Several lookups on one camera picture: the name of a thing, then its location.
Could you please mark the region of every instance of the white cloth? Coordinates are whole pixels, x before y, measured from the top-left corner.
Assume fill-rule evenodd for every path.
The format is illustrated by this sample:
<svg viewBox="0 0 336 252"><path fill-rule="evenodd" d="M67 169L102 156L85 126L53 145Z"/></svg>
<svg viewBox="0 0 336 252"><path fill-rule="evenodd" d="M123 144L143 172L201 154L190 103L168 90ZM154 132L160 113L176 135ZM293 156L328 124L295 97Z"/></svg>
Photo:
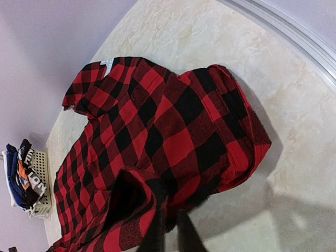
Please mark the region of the white cloth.
<svg viewBox="0 0 336 252"><path fill-rule="evenodd" d="M6 175L6 184L7 184L7 189L9 192L9 195L11 197L11 201L10 201L10 205L11 207L16 207L17 204L14 200L13 194L12 194L12 190L9 188L9 181L8 181L8 167L7 167L7 151L2 151L2 156L4 159L4 170L5 170L5 175Z"/></svg>

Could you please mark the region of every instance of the wall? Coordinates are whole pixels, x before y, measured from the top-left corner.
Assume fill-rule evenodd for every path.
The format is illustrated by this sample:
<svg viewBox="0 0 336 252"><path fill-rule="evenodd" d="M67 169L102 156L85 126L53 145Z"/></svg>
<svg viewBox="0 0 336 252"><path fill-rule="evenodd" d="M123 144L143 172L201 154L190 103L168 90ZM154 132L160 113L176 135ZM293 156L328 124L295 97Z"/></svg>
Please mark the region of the wall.
<svg viewBox="0 0 336 252"><path fill-rule="evenodd" d="M255 0L278 9L316 34L336 51L334 0Z"/></svg>
<svg viewBox="0 0 336 252"><path fill-rule="evenodd" d="M135 2L0 1L0 149L44 148L76 73Z"/></svg>

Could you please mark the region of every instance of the laundry basket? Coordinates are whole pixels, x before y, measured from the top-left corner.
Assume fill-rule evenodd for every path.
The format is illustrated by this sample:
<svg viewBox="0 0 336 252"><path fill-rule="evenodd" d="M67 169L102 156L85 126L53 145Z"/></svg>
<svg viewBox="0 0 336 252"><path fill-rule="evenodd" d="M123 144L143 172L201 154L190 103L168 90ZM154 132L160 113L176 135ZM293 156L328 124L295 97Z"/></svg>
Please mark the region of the laundry basket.
<svg viewBox="0 0 336 252"><path fill-rule="evenodd" d="M31 160L31 166L47 187L44 195L45 200L42 203L36 204L34 208L34 216L46 217L48 216L48 212L51 209L47 153L42 151L35 151Z"/></svg>

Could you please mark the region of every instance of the red and black checkered shirt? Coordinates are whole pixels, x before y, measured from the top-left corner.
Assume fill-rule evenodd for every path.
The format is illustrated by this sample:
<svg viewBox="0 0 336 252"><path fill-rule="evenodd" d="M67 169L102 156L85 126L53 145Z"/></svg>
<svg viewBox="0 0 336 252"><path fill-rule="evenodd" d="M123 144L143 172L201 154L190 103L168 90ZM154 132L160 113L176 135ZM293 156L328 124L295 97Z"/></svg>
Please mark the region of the red and black checkered shirt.
<svg viewBox="0 0 336 252"><path fill-rule="evenodd" d="M62 238L54 251L123 251L144 242L161 213L233 188L255 171L270 140L223 66L177 75L120 57L86 65L63 101L89 123L57 173Z"/></svg>

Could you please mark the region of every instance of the white plastic basket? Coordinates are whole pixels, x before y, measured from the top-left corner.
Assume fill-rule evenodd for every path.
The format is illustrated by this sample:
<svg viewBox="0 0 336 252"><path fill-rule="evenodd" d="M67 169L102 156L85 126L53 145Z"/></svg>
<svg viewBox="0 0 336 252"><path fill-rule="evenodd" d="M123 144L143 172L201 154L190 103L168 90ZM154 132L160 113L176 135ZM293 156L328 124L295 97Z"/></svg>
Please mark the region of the white plastic basket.
<svg viewBox="0 0 336 252"><path fill-rule="evenodd" d="M44 195L45 201L43 203L36 204L34 208L34 215L41 217L48 216L48 213L51 209L51 194L47 158L48 157L46 152L35 151L31 160L32 168L47 187Z"/></svg>

